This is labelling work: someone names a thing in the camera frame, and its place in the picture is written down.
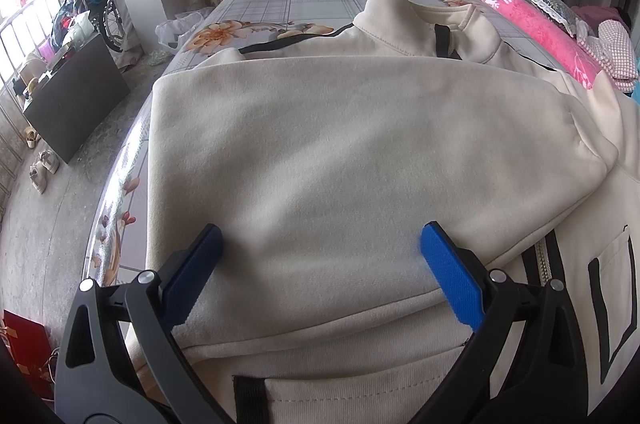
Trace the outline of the metal window railing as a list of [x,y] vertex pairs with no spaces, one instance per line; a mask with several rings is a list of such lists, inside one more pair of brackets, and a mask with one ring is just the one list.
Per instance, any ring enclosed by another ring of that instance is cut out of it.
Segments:
[[26,0],[25,5],[1,22],[1,217],[29,151],[24,106],[14,82],[32,54],[44,58],[44,47],[60,0]]

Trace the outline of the pink checked cloth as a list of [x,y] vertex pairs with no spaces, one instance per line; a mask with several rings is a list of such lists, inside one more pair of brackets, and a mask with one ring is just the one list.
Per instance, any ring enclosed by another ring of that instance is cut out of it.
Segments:
[[631,95],[638,82],[636,55],[625,25],[613,19],[598,25],[598,34],[589,34],[584,20],[576,22],[576,40],[579,46],[605,70],[614,86],[625,95]]

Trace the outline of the red paper bag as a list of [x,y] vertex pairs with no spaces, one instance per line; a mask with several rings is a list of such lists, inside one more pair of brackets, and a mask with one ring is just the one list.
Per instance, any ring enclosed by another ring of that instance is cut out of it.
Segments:
[[53,399],[49,372],[52,354],[46,328],[11,311],[3,311],[1,338],[29,387],[42,399]]

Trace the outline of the white plastic bag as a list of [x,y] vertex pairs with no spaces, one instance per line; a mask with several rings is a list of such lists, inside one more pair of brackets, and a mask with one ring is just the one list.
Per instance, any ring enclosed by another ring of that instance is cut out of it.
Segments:
[[176,54],[180,48],[190,40],[213,8],[205,7],[200,10],[178,14],[174,20],[167,20],[155,28],[157,43],[170,54]]

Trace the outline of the cream zip jacket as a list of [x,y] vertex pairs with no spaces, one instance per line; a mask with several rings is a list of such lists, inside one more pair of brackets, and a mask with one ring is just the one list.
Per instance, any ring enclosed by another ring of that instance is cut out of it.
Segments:
[[515,281],[564,283],[588,415],[639,418],[639,106],[505,43],[472,5],[367,0],[151,99],[146,264],[206,225],[220,263],[175,339],[235,422],[405,423],[471,337],[420,251],[438,222]]

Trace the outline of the grey lace pillow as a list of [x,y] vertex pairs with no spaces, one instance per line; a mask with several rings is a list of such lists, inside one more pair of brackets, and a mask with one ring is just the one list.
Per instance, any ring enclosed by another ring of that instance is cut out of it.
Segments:
[[570,37],[584,37],[593,34],[588,23],[562,0],[526,0],[526,2],[543,12]]

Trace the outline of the dark low cabinet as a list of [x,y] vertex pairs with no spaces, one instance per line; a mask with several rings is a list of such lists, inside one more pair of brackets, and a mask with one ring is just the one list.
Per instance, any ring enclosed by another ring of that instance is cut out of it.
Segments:
[[129,95],[106,43],[93,35],[26,106],[26,120],[65,163]]

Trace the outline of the pink fleece blanket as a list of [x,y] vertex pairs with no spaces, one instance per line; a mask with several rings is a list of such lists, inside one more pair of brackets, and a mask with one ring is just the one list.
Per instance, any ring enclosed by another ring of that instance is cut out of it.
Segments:
[[528,34],[548,51],[570,76],[591,89],[601,72],[600,64],[542,11],[527,0],[479,0]]

